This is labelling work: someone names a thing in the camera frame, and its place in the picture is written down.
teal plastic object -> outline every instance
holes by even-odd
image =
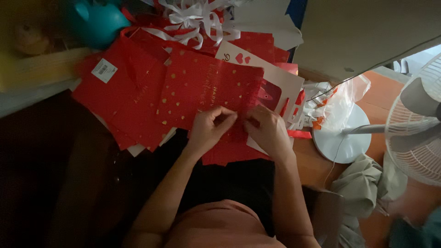
[[[71,31],[91,48],[108,48],[121,29],[131,25],[112,3],[67,1],[65,8],[65,19]]]

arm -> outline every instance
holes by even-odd
[[[247,119],[245,129],[276,164],[273,223],[277,239],[287,247],[320,247],[314,238],[284,120],[260,105],[248,112]]]
[[[187,146],[141,209],[124,240],[125,247],[162,245],[162,237],[172,226],[194,165],[219,141],[236,119],[237,113],[224,107],[196,116]]]

orange shirt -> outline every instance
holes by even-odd
[[[285,247],[266,234],[257,214],[232,200],[206,203],[183,213],[164,247]]]

black pants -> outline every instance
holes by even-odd
[[[180,156],[187,144],[187,131],[178,129],[162,147],[155,150],[158,181]],[[190,176],[179,205],[178,214],[210,202],[229,199],[251,208],[260,218],[267,234],[274,236],[272,197],[274,162],[255,159],[228,163],[227,166],[202,165],[199,160]]]

fan base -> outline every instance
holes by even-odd
[[[364,111],[354,104],[346,128],[356,128],[368,124],[370,124],[369,119]],[[340,164],[352,163],[360,154],[366,153],[370,145],[371,134],[349,134],[346,136],[342,132],[332,132],[325,128],[313,129],[312,131],[314,144],[322,156],[331,161],[335,159],[335,163]]]

